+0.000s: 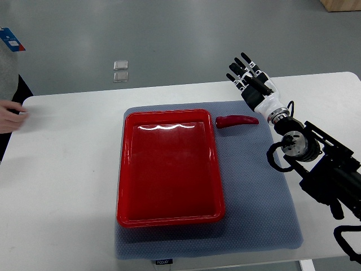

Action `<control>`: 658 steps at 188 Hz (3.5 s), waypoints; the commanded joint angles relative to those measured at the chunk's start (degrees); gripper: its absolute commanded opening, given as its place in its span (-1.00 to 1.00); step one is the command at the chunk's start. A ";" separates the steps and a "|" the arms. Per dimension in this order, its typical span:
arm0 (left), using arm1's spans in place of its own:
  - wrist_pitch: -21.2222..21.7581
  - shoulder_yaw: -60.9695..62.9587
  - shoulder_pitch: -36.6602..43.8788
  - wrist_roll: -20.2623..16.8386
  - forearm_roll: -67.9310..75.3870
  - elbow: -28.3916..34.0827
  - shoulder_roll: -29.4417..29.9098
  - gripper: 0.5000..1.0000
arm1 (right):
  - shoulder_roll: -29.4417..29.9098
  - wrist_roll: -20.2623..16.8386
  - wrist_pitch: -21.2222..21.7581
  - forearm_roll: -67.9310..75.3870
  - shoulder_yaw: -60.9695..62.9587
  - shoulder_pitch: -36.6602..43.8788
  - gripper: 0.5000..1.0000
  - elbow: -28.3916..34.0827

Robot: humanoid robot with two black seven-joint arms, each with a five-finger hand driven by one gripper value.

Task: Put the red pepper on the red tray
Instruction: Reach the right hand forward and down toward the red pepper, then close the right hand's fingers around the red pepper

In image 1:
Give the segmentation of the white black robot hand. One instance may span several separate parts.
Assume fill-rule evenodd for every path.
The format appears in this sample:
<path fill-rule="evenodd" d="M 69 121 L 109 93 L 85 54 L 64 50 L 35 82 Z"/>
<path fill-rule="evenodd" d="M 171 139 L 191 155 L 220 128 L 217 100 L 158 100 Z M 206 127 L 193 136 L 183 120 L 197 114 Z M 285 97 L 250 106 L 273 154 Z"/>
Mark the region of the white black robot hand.
<path fill-rule="evenodd" d="M 277 87 L 246 53 L 241 52 L 240 56 L 257 76 L 252 76 L 246 65 L 239 58 L 234 58 L 235 62 L 229 65 L 229 69 L 241 82 L 229 73 L 226 77 L 242 91 L 243 100 L 253 112 L 260 113 L 267 122 L 278 122 L 284 118 L 284 105 L 280 101 Z"/>

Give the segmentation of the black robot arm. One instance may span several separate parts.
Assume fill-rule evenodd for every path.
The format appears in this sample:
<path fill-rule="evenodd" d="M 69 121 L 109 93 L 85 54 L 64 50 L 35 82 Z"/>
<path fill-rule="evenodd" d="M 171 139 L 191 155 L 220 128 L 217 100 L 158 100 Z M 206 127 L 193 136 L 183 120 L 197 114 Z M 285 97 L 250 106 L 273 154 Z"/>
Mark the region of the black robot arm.
<path fill-rule="evenodd" d="M 295 119 L 294 103 L 280 101 L 273 81 L 245 53 L 229 69 L 227 78 L 248 107 L 282 136 L 268 149 L 268 163 L 279 172 L 296 171 L 302 190 L 329 206 L 335 219 L 343 219 L 343 206 L 360 218 L 360 162 L 353 152 L 312 123 Z"/>

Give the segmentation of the person's bare hand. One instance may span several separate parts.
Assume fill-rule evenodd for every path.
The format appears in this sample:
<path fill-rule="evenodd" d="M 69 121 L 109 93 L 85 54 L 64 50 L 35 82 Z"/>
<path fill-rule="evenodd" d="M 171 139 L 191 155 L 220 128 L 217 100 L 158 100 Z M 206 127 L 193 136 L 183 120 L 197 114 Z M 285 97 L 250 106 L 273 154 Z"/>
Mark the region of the person's bare hand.
<path fill-rule="evenodd" d="M 1 134 L 20 129 L 28 116 L 27 110 L 20 103 L 1 100 Z"/>

